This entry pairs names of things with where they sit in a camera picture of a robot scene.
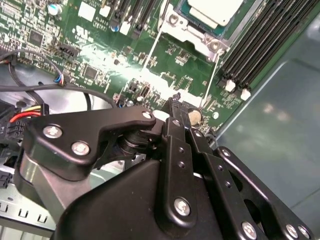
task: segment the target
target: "ram slot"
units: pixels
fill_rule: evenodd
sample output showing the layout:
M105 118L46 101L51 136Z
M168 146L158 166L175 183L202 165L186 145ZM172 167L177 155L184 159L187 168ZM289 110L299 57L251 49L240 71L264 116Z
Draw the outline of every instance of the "ram slot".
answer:
M122 0L118 9L114 12L114 15L109 22L111 28L117 28L122 23L123 18L128 10L131 0Z
M223 69L228 72L231 67L234 66L234 63L237 61L237 57L240 57L242 54L247 51L247 47L249 43L252 42L253 37L255 36L260 30L260 26L263 26L267 23L268 17L270 14L276 10L276 2L271 0L267 2L266 6L264 7L262 13L258 16L258 18L253 22L250 26L248 31L243 35L243 37L238 41L238 43L233 46L233 51L228 55L225 63L223 64Z
M248 49L246 53L238 59L238 61L241 62L241 65L237 64L232 70L232 75L236 79L239 81L242 80L239 73L242 73L242 70L245 69L248 64L252 63L252 57L257 56L257 52L264 49L266 41L268 41L269 38L275 37L274 30L277 29L278 26L280 26L280 28L282 27L282 19L290 12L291 8L296 8L298 5L294 4L296 1L299 0L288 1L285 2L284 5L278 6L277 10L269 18L268 23L263 27L263 30L254 37L255 41L250 44L250 49Z
M302 14L297 17L297 19L290 23L290 26L286 29L280 39L275 40L273 45L271 46L272 51L269 51L267 55L260 59L260 63L258 67L255 67L253 71L248 72L247 79L245 82L242 82L241 85L243 87L248 87L258 76L258 74L262 71L262 69L266 66L269 60L274 56L274 54L282 47L282 45L287 41L287 39L297 30L299 24L308 16L311 10L315 7L315 5L319 2L319 0L312 0L311 4L306 7Z
M131 9L130 13L128 14L126 21L131 22L131 23L136 22L136 20L139 16L140 10L142 8L143 2L144 2L144 0L136 0L135 1L135 4L134 4L133 8Z
M131 37L134 40L137 40L140 37L156 3L157 3L157 0L148 0L148 5L147 5L146 9L144 10L142 17L138 21L138 23L137 23L136 27L134 28L134 31L131 35Z

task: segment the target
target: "red wire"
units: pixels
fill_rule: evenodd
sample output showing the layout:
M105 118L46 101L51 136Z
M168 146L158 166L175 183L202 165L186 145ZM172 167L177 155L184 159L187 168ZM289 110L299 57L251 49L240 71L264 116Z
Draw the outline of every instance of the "red wire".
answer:
M41 113L36 112L36 111L21 112L21 113L18 113L17 115L15 115L13 118L11 118L9 122L13 123L20 118L29 117L29 116L41 116Z

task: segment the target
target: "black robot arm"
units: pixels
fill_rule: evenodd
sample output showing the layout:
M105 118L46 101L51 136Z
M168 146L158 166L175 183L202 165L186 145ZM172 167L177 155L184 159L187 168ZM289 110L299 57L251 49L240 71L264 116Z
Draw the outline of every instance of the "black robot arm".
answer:
M212 151L179 103L48 115L27 126L18 190L48 209L53 240L315 239L228 148ZM92 169L146 160L91 189Z

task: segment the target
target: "motherboard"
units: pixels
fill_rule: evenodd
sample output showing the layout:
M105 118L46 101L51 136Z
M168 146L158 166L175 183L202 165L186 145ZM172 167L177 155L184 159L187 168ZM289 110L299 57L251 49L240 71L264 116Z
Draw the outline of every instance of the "motherboard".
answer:
M0 52L42 53L119 108L174 97L216 132L319 11L318 0L2 0ZM56 77L38 56L18 60Z

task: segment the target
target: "screw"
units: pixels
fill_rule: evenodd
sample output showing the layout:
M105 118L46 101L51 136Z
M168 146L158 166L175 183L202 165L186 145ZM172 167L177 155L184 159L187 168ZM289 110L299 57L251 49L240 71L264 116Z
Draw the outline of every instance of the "screw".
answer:
M62 130L57 126L46 126L42 132L47 138L50 139L57 139L62 135Z
M286 227L286 229L288 230L289 234L292 237L294 237L295 239L298 238L298 233L297 233L296 229L292 225L287 224L285 227Z
M188 216L190 214L189 204L182 198L174 200L174 208L181 216Z
M198 130L194 130L194 133L197 137L202 137L202 134Z
M174 15L174 14L170 15L170 17L169 17L169 22L170 22L172 25L177 24L178 20L179 20L179 17L176 16L176 15Z
M225 149L222 149L222 152L223 152L223 154L226 155L227 157L230 157L230 156L231 156L230 152L228 152L228 151L225 150Z
M181 124L180 124L180 122L178 120L172 120L172 122L174 123L174 125L176 125L178 127L181 126Z
M245 235L252 239L252 240L256 240L257 239L257 233L256 233L256 230L254 229L254 227L248 223L247 221L244 221L242 223L242 229L245 233Z
M303 234L303 236L305 236L307 239L310 239L309 233L307 232L307 230L303 226L298 226L298 229Z
M90 152L90 147L81 141L77 141L71 146L72 151L79 155L79 156L85 156Z
M146 119L151 119L151 118L152 118L151 114L150 114L149 112L147 112L147 111L143 111L143 112L142 112L142 115L143 115Z

